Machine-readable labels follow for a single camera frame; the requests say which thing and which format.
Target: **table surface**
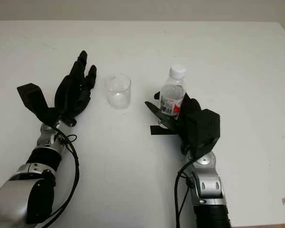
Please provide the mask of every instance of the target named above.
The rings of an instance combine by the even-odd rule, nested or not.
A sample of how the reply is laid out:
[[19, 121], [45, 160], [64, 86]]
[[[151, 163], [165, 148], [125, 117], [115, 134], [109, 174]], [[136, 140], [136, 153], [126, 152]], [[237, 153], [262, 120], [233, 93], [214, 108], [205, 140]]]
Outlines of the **table surface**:
[[[173, 185], [183, 164], [180, 139], [150, 136], [153, 100], [169, 67], [188, 68], [188, 94], [221, 116], [214, 148], [234, 226], [285, 223], [285, 31], [260, 22], [0, 22], [0, 186], [26, 162], [40, 122], [16, 87], [39, 85], [49, 106], [81, 50], [98, 68], [92, 101], [72, 133], [81, 178], [51, 227], [172, 228]], [[115, 110], [104, 78], [132, 79], [132, 102]], [[56, 202], [73, 181], [67, 153]], [[185, 188], [180, 186], [181, 194]], [[195, 227], [190, 200], [182, 227]]]

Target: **clear plastic cup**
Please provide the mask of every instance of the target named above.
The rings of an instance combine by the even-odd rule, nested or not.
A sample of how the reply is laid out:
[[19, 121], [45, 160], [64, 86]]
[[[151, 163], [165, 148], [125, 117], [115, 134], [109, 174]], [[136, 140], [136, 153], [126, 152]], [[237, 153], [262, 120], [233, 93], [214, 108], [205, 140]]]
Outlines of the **clear plastic cup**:
[[124, 74], [111, 75], [105, 80], [109, 104], [116, 109], [125, 109], [131, 102], [131, 80]]

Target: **bottle cap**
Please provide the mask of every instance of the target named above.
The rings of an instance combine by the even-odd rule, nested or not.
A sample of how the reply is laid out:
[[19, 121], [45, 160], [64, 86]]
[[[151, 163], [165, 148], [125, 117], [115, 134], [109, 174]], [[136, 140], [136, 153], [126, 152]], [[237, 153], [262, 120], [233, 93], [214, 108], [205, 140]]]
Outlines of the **bottle cap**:
[[186, 71], [187, 69], [184, 66], [175, 64], [170, 67], [169, 75], [170, 77], [179, 80], [184, 78]]

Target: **wire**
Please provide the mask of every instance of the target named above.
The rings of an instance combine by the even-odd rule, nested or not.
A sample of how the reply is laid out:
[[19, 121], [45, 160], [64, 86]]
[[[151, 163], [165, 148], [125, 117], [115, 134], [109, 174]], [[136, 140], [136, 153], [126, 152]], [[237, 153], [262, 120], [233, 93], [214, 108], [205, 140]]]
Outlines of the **wire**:
[[73, 155], [74, 157], [74, 160], [75, 160], [75, 178], [74, 178], [74, 182], [73, 182], [73, 186], [72, 186], [72, 189], [71, 189], [71, 192], [68, 196], [68, 198], [66, 199], [66, 201], [60, 206], [60, 208], [58, 208], [54, 213], [52, 213], [50, 217], [54, 216], [49, 222], [47, 222], [44, 226], [42, 226], [42, 228], [47, 228], [49, 227], [53, 222], [55, 222], [57, 220], [57, 218], [62, 214], [62, 212], [67, 208], [67, 205], [69, 204], [71, 198], [73, 197], [73, 194], [75, 192], [75, 189], [77, 187], [77, 184], [79, 182], [79, 160], [78, 160], [78, 156], [77, 156], [77, 152], [72, 144], [72, 142], [74, 140], [77, 139], [77, 136], [76, 135], [69, 135], [69, 136], [75, 136], [75, 139], [70, 141], [69, 140], [69, 136], [66, 136], [61, 130], [59, 130], [58, 128], [54, 127], [54, 126], [51, 126], [51, 128], [53, 128], [55, 131], [58, 132], [58, 134], [60, 134], [63, 138], [64, 138], [64, 141], [66, 142], [66, 148], [71, 152], [71, 154]]
[[176, 228], [180, 228], [180, 211], [179, 211], [179, 201], [178, 201], [178, 184], [180, 177], [182, 177], [182, 174], [184, 174], [187, 177], [187, 174], [184, 173], [186, 168], [188, 168], [190, 165], [192, 165], [195, 162], [195, 159], [191, 159], [189, 162], [187, 162], [177, 173], [177, 176], [175, 178], [175, 183], [174, 183], [174, 204], [175, 204], [175, 217], [176, 217]]
[[190, 187], [188, 186], [188, 187], [187, 187], [186, 194], [185, 194], [185, 196], [184, 196], [184, 199], [182, 200], [182, 203], [181, 203], [181, 207], [180, 207], [180, 211], [179, 211], [179, 217], [181, 216], [181, 210], [182, 210], [182, 208], [183, 208], [183, 206], [184, 206], [184, 204], [185, 204], [187, 195], [188, 195], [188, 193], [189, 193], [189, 189], [190, 189]]

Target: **robotic hand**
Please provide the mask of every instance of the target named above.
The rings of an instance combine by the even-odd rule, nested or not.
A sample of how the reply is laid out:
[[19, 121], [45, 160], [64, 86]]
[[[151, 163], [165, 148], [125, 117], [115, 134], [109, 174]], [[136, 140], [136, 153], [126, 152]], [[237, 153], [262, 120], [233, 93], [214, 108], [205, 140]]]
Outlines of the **robotic hand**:
[[[87, 53], [82, 51], [70, 74], [59, 85], [54, 108], [47, 106], [37, 85], [31, 83], [17, 88], [24, 105], [43, 124], [37, 146], [28, 161], [0, 188], [0, 228], [32, 228], [52, 218], [43, 226], [46, 228], [59, 217], [71, 200], [79, 180], [79, 163], [67, 135], [76, 124], [75, 117], [88, 105], [90, 90], [96, 79], [94, 65], [84, 76], [86, 58]], [[75, 159], [75, 181], [65, 203], [52, 213], [55, 175], [65, 148]]]
[[[154, 98], [159, 99], [159, 92]], [[177, 120], [163, 114], [150, 102], [149, 109], [168, 129], [151, 126], [151, 134], [178, 134], [182, 139], [181, 152], [187, 163], [178, 172], [174, 186], [176, 228], [180, 228], [178, 182], [186, 178], [198, 228], [230, 228], [222, 182], [216, 172], [216, 158], [211, 151], [220, 137], [219, 115], [209, 109], [201, 110], [197, 100], [187, 94], [182, 101]]]

